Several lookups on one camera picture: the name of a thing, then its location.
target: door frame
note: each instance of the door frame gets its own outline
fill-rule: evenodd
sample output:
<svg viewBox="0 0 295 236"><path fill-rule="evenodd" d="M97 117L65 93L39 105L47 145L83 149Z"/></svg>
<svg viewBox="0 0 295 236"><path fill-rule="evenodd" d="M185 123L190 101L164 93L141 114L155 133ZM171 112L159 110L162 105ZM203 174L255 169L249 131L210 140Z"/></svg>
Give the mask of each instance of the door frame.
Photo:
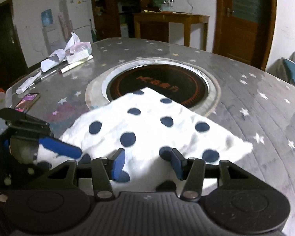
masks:
<svg viewBox="0 0 295 236"><path fill-rule="evenodd" d="M0 7L3 6L3 5L6 5L6 4L9 4L10 5L10 10L11 10L11 16L12 16L12 24L13 24L13 31L15 33L15 36L16 36L16 40L15 40L15 44L18 46L18 48L20 49L21 51L21 59L23 61L22 63L22 67L24 67L24 70L26 72L28 72L28 67L27 67L27 63L26 63L26 60L25 60L25 57L24 57L24 54L23 54L23 50L21 48L21 43L20 43L20 40L19 40L19 37L18 37L18 32L16 30L16 26L15 26L15 23L14 23L14 11L13 11L13 1L12 0L6 0L2 3L0 3Z"/></svg>
<svg viewBox="0 0 295 236"><path fill-rule="evenodd" d="M213 45L213 53L219 54L221 37L222 37L222 20L223 20L223 0L216 0L216 24L215 24L215 36L214 36L214 45ZM269 59L270 50L273 41L275 20L277 15L277 0L271 0L271 18L269 22L269 34L266 43L266 49L263 56L263 60L261 63L261 70L266 69L266 65Z"/></svg>

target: white refrigerator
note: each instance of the white refrigerator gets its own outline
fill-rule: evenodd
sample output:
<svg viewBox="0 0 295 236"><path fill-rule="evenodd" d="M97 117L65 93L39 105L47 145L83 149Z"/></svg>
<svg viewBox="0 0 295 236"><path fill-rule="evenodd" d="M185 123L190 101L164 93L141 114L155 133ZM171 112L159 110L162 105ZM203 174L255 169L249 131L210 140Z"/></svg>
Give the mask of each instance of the white refrigerator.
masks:
<svg viewBox="0 0 295 236"><path fill-rule="evenodd" d="M86 0L61 0L59 9L64 14L64 19L69 32L74 32L81 42L92 43L90 19L87 11Z"/></svg>

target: white wall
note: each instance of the white wall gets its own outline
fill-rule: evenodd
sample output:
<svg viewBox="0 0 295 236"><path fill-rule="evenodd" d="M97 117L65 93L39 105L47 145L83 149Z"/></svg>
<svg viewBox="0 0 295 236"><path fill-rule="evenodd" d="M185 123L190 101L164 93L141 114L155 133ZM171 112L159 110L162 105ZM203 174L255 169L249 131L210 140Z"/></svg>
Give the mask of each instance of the white wall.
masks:
<svg viewBox="0 0 295 236"><path fill-rule="evenodd" d="M277 0L277 17L266 71L273 73L281 57L295 51L295 0Z"/></svg>
<svg viewBox="0 0 295 236"><path fill-rule="evenodd" d="M190 0L194 9L192 13L209 15L208 25L208 44L207 51L212 52L215 32L215 21L216 21L216 0ZM175 11L190 12L191 7L187 0L175 0L173 3ZM192 33L190 39L190 47L200 48L201 43L201 24L192 25ZM184 27L183 24L170 23L169 26L169 42L175 44L184 44Z"/></svg>
<svg viewBox="0 0 295 236"><path fill-rule="evenodd" d="M41 12L51 9L54 22L59 23L59 1L60 0L13 0L14 24L16 25L17 34L28 67L40 62L45 58L44 56L49 55L47 54L46 48L44 48L42 52L44 55L37 52L42 50L45 44L42 33ZM92 19L92 24L94 25L91 2L90 0L87 0L87 2L89 18Z"/></svg>

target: wooden side table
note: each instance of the wooden side table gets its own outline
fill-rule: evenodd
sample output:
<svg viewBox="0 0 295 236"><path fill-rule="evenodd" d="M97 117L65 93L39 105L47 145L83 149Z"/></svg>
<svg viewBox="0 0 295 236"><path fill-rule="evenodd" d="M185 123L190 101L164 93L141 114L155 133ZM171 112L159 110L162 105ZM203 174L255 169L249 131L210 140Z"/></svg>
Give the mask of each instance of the wooden side table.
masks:
<svg viewBox="0 0 295 236"><path fill-rule="evenodd" d="M208 39L208 19L210 16L174 13L174 12L141 12L134 14L135 37L141 38L141 22L172 22L184 24L184 46L190 46L191 25L203 23L202 50L206 51Z"/></svg>

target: phone screen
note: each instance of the phone screen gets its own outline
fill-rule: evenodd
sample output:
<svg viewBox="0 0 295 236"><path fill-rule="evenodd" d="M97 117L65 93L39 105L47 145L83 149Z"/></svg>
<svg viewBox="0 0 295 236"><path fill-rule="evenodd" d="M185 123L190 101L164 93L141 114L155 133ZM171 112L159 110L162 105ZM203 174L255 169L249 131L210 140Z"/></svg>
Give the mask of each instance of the phone screen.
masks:
<svg viewBox="0 0 295 236"><path fill-rule="evenodd" d="M27 110L35 103L38 99L39 93L27 94L14 108L19 112L27 112Z"/></svg>

